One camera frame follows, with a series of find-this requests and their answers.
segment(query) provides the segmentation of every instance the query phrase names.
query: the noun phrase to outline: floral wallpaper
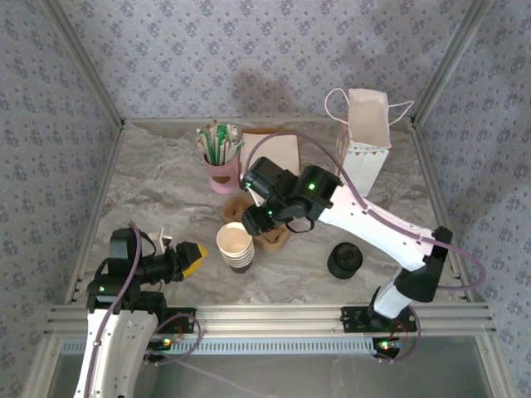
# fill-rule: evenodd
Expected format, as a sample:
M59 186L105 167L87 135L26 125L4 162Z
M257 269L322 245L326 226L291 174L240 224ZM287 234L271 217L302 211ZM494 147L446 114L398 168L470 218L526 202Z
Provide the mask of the floral wallpaper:
M334 87L418 100L468 3L61 1L124 118L325 115Z
M487 266L515 382L531 397L531 3L495 2L422 131L460 243Z
M19 397L62 303L115 126L41 9L0 2L0 396Z

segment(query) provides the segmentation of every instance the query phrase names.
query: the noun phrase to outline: white paper cup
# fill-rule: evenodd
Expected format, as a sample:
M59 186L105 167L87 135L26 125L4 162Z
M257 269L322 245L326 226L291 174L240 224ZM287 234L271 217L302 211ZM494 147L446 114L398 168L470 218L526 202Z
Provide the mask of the white paper cup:
M216 243L223 259L234 272L243 274L251 267L255 246L252 236L240 222L224 225L217 232Z

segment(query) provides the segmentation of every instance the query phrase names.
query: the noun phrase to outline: paper cup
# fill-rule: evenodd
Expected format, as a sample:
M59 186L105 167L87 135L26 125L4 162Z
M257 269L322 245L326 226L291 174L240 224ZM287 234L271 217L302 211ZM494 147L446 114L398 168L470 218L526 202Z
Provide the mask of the paper cup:
M251 267L255 246L252 236L240 222L224 225L217 232L216 243L223 259L234 272L243 274Z

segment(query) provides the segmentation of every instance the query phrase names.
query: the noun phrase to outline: cup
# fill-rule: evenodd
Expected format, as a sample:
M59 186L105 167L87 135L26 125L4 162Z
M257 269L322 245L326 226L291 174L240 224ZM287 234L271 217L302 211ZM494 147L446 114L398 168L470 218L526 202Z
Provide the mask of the cup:
M224 194L240 191L240 162L237 156L222 166L213 166L205 158L203 162L207 168L208 182L214 192Z
M252 265L255 256L255 246L240 222L225 224L216 236L216 243L225 262L237 274L243 274Z

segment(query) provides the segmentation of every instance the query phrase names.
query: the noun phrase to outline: black cylindrical object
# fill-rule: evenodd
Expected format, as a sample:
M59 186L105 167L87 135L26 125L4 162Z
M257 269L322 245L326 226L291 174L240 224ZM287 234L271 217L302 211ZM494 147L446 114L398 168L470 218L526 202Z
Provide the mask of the black cylindrical object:
M327 266L330 273L338 279L352 278L362 266L361 250L352 243L343 242L335 246L330 253Z

